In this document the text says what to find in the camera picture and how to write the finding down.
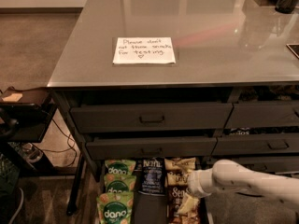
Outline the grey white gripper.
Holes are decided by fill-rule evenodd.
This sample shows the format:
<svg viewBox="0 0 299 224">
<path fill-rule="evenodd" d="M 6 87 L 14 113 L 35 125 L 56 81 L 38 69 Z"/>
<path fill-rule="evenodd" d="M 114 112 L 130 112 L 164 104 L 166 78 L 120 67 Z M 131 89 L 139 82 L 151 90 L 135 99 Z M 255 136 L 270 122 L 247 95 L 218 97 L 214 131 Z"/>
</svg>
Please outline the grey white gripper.
<svg viewBox="0 0 299 224">
<path fill-rule="evenodd" d="M 180 215 L 186 215 L 191 211 L 195 211 L 199 204 L 198 198 L 207 197 L 215 191 L 212 170 L 191 171 L 188 176 L 188 188 L 191 194 L 184 194 L 178 209 Z"/>
</svg>

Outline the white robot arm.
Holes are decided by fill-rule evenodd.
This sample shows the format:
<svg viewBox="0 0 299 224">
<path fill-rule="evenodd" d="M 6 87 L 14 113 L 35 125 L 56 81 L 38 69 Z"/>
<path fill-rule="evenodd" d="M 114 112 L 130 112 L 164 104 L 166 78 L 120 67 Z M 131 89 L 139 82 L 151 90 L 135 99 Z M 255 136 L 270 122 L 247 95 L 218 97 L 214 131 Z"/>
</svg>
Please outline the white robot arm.
<svg viewBox="0 0 299 224">
<path fill-rule="evenodd" d="M 198 200 L 217 192 L 251 190 L 283 206 L 299 211 L 299 179 L 252 171 L 230 160 L 216 161 L 206 170 L 189 171 L 189 193 L 183 197 L 178 212 L 187 214 Z"/>
</svg>

